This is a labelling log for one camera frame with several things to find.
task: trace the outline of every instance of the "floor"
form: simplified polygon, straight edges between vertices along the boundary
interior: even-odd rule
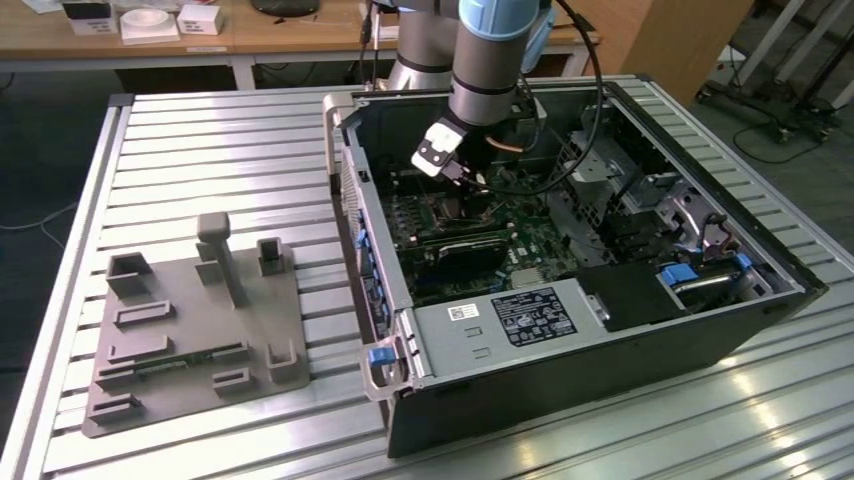
[[[735,44],[749,50],[759,42],[772,18],[745,20],[735,36]],[[768,56],[772,65],[789,42],[803,30],[789,26]],[[820,52],[832,44],[821,44],[819,55],[801,66],[792,79],[801,88],[821,63]],[[848,55],[836,75],[821,91],[829,97],[854,76],[854,58]],[[292,65],[280,70],[257,72],[260,87],[333,85],[346,75],[346,64]],[[767,77],[769,68],[755,75]],[[0,85],[5,83],[0,75]],[[121,93],[122,86],[112,72],[66,72],[18,74],[7,90],[0,92],[0,224],[18,225],[41,219],[47,213],[75,201],[82,188],[90,153],[94,148],[106,99]],[[691,107],[691,112],[715,134],[731,141],[743,127],[764,121],[753,111],[724,97],[715,97]],[[749,161],[788,199],[816,221],[841,246],[854,251],[854,109],[840,112],[841,131],[827,143],[784,165]],[[795,139],[780,146],[760,132],[744,135],[743,146],[767,159],[784,158],[813,146]],[[73,211],[46,225],[63,242],[70,229]],[[39,230],[0,232],[0,446],[17,401],[23,371],[38,332],[43,308],[58,268],[61,251]]]

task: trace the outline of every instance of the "green circuit board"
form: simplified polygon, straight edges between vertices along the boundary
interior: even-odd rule
[[[416,306],[509,290],[523,277],[557,280],[577,269],[540,197],[477,193],[460,207],[446,192],[421,192],[385,197],[382,207]]]

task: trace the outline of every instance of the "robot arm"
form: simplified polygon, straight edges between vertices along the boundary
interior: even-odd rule
[[[424,78],[446,73],[452,58],[449,113],[428,128],[412,164],[429,176],[441,172],[453,179],[461,166],[450,157],[465,134],[506,118],[519,73],[533,68],[553,25],[551,2],[400,0],[394,6],[402,18],[390,87],[433,86]],[[453,23],[458,23],[454,42],[448,42]],[[400,75],[401,69],[410,74]]]

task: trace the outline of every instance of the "white sticker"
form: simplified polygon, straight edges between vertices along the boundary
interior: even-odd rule
[[[448,308],[448,316],[453,322],[456,320],[465,320],[466,318],[476,317],[477,315],[480,315],[480,313],[477,313],[477,305],[473,303]]]
[[[186,53],[226,52],[228,47],[186,47]]]

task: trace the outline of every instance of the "slotted aluminum surface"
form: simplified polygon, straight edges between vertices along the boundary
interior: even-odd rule
[[[85,298],[54,342],[45,398],[25,425],[29,455],[17,465],[3,459],[0,472],[85,479],[851,474],[851,257],[655,85],[612,79],[831,286],[797,318],[709,369],[389,460],[378,408],[361,393],[353,303],[322,176],[320,99],[330,89],[137,97],[121,109],[109,147],[112,188],[93,206],[101,211],[83,245],[97,249],[82,257],[85,281],[54,292]],[[79,422],[108,256],[130,250],[149,261],[193,256],[192,217],[222,209],[232,214],[232,248],[272,235],[294,247],[310,385],[86,439]],[[553,381],[572,388],[571,372]]]

